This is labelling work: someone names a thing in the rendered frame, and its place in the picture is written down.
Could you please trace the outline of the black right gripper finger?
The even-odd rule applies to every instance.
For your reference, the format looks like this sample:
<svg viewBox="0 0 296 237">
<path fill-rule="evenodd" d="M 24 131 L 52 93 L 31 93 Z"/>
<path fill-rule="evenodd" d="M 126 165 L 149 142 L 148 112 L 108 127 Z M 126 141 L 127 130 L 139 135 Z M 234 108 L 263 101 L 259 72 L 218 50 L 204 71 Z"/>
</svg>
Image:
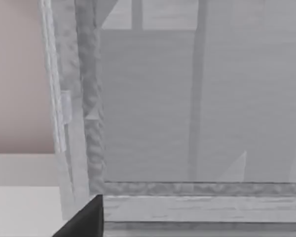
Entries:
<svg viewBox="0 0 296 237">
<path fill-rule="evenodd" d="M 103 195 L 96 195 L 51 237 L 104 237 Z"/>
</svg>

